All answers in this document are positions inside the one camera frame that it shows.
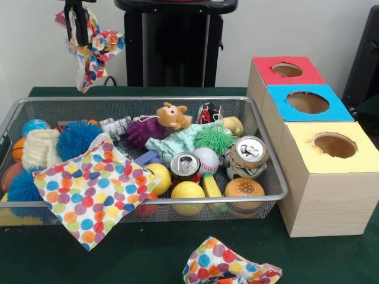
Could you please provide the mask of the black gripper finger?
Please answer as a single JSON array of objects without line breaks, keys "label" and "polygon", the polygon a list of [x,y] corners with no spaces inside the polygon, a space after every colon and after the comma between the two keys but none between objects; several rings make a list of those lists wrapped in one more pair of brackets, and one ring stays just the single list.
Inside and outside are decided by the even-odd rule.
[{"label": "black gripper finger", "polygon": [[79,46],[88,45],[86,10],[82,5],[82,1],[77,1],[76,4],[76,39]]},{"label": "black gripper finger", "polygon": [[68,41],[72,38],[72,26],[70,23],[70,11],[72,8],[76,6],[75,0],[65,0],[65,6],[64,6],[64,16],[65,16],[65,23],[66,23],[66,29],[68,33]]}]

